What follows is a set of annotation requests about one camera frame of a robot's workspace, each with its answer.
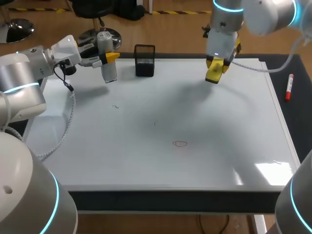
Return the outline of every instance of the blue led ring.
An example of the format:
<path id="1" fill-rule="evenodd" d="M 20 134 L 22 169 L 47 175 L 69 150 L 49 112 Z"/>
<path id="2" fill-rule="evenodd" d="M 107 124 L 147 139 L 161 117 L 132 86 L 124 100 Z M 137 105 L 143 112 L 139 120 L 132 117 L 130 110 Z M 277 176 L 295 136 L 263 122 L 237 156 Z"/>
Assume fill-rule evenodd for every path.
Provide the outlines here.
<path id="1" fill-rule="evenodd" d="M 217 8 L 219 8 L 220 10 L 227 11 L 227 12 L 242 12 L 244 10 L 244 9 L 235 9 L 235 10 L 233 10 L 233 9 L 225 8 L 223 6 L 220 6 L 218 3 L 216 3 L 215 0 L 214 0 L 214 5 Z"/>
<path id="2" fill-rule="evenodd" d="M 54 205 L 54 209 L 53 209 L 53 212 L 51 214 L 51 217 L 49 218 L 49 221 L 47 222 L 47 224 L 44 226 L 44 228 L 42 229 L 42 231 L 40 232 L 40 234 L 44 234 L 47 229 L 49 228 L 50 224 L 52 223 L 52 220 L 55 216 L 55 213 L 57 212 L 57 209 L 58 209 L 58 205 L 59 205 L 59 185 L 58 185 L 58 181 L 57 179 L 55 179 L 54 175 L 52 174 L 52 172 L 50 172 L 51 175 L 53 176 L 53 179 L 54 179 L 54 182 L 55 182 L 55 185 L 56 185 L 56 189 L 57 189 L 57 199 L 55 201 L 55 205 Z"/>
<path id="3" fill-rule="evenodd" d="M 294 211 L 296 212 L 298 218 L 300 219 L 300 221 L 302 222 L 302 224 L 310 231 L 310 233 L 312 233 L 312 229 L 309 227 L 309 225 L 306 223 L 306 221 L 303 219 L 303 217 L 301 216 L 301 214 L 299 213 L 299 210 L 296 207 L 296 204 L 294 203 L 294 199 L 293 199 L 293 179 L 291 182 L 291 199 L 292 199 L 292 206 L 294 208 Z"/>
<path id="4" fill-rule="evenodd" d="M 19 90 L 19 89 L 27 88 L 27 87 L 34 86 L 34 85 L 39 85 L 39 83 L 36 82 L 36 83 L 21 85 L 21 86 L 16 87 L 16 88 L 9 89 L 9 90 L 5 91 L 4 93 L 5 93 L 5 94 L 12 93 L 12 92 L 17 91 L 17 90 Z"/>

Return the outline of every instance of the yellow tape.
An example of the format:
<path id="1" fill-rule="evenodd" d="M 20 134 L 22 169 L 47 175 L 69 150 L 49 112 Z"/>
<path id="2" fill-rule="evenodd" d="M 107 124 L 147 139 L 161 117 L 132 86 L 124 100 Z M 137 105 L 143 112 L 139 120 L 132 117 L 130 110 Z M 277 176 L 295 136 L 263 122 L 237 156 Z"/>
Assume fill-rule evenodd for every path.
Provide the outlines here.
<path id="1" fill-rule="evenodd" d="M 186 14 L 189 14 L 189 15 L 197 15 L 198 14 L 196 11 L 182 11 L 182 12 L 185 12 Z"/>
<path id="2" fill-rule="evenodd" d="M 63 11 L 65 11 L 64 9 L 57 9 L 57 13 L 62 13 Z"/>
<path id="3" fill-rule="evenodd" d="M 169 13 L 169 14 L 171 14 L 171 15 L 178 15 L 178 14 L 179 14 L 179 13 L 176 12 L 176 11 L 164 11 L 164 12 L 167 12 L 167 13 Z"/>
<path id="4" fill-rule="evenodd" d="M 27 11 L 26 8 L 16 8 L 18 11 Z"/>

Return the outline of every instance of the white table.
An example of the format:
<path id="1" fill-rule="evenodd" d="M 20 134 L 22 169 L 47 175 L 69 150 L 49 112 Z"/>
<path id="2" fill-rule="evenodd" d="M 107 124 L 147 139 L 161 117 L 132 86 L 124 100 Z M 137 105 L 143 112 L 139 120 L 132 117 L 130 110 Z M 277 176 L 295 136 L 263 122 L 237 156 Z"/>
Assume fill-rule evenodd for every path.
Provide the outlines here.
<path id="1" fill-rule="evenodd" d="M 99 69 L 68 78 L 73 126 L 44 164 L 69 191 L 276 193 L 299 166 L 268 75 L 231 66 L 215 85 L 202 59 L 158 59 L 153 78 L 136 78 L 134 61 L 119 59 L 117 73 L 110 84 Z M 44 95 L 48 110 L 27 138 L 35 153 L 60 139 L 71 106 L 54 77 Z"/>

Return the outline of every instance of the robotic arm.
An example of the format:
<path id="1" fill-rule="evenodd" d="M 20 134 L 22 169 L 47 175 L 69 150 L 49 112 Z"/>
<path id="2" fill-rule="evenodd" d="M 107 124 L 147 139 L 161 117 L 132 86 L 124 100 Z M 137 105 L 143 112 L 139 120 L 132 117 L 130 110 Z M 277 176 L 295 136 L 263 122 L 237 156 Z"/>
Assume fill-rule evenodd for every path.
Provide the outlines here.
<path id="1" fill-rule="evenodd" d="M 211 25 L 205 28 L 204 33 L 208 38 L 206 80 L 209 82 L 218 83 L 222 73 L 240 52 L 238 31 L 243 21 L 251 33 L 259 36 L 289 26 L 300 30 L 306 40 L 312 38 L 310 0 L 213 0 L 213 3 Z"/>
<path id="2" fill-rule="evenodd" d="M 113 53 L 112 48 L 111 35 L 101 32 L 96 45 L 77 47 L 74 37 L 69 35 L 51 49 L 37 46 L 0 57 L 0 91 L 5 94 L 0 95 L 0 126 L 32 118 L 46 110 L 38 80 L 52 75 L 57 66 L 68 76 L 76 72 L 77 64 L 101 67 L 106 83 L 116 80 L 115 59 L 119 53 Z"/>

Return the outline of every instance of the black bag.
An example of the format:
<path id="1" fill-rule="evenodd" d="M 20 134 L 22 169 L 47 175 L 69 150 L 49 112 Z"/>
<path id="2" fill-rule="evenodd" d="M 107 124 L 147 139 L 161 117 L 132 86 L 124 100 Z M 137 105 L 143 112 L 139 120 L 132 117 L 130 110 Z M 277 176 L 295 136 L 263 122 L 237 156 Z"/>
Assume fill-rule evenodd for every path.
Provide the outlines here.
<path id="1" fill-rule="evenodd" d="M 145 8 L 137 5 L 137 0 L 115 0 L 114 15 L 127 20 L 139 20 L 144 16 Z"/>

